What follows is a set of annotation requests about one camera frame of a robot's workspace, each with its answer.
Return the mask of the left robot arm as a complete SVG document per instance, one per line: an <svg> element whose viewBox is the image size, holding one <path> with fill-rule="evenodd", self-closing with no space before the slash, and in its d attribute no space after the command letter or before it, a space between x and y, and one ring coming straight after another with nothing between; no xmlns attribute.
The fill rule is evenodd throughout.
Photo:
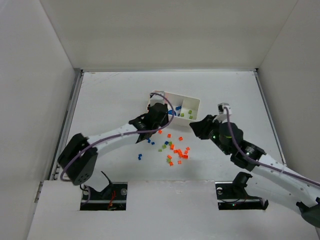
<svg viewBox="0 0 320 240"><path fill-rule="evenodd" d="M94 136L75 134L58 157L57 162L62 169L60 179L75 186L85 184L98 190L99 187L94 187L90 179L98 176L95 166L99 157L126 145L146 141L169 123L168 105L158 102L149 106L146 113L115 130Z"/></svg>

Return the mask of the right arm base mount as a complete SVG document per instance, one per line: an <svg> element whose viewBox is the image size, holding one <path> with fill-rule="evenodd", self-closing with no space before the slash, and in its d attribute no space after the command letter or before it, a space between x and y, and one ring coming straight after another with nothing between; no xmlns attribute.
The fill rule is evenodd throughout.
<svg viewBox="0 0 320 240"><path fill-rule="evenodd" d="M262 210L269 206L268 200L249 195L246 191L247 182L253 176L249 173L239 172L233 181L216 181L215 192L217 206L220 211L233 210Z"/></svg>

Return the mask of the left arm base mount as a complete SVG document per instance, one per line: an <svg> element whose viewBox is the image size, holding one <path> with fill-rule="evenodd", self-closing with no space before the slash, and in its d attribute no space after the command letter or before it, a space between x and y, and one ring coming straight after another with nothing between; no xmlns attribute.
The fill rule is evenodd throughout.
<svg viewBox="0 0 320 240"><path fill-rule="evenodd" d="M128 183L113 182L103 172L94 173L89 181L98 189L87 184L82 190L81 211L125 211L127 208Z"/></svg>

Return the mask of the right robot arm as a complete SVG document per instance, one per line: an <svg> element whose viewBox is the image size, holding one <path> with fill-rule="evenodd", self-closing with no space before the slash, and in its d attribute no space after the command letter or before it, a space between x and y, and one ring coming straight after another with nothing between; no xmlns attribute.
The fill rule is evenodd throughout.
<svg viewBox="0 0 320 240"><path fill-rule="evenodd" d="M262 148L244 140L244 133L226 114L207 115L191 122L200 140L212 141L241 171L233 180L235 200L257 197L282 205L304 221L320 226L320 184L272 158Z"/></svg>

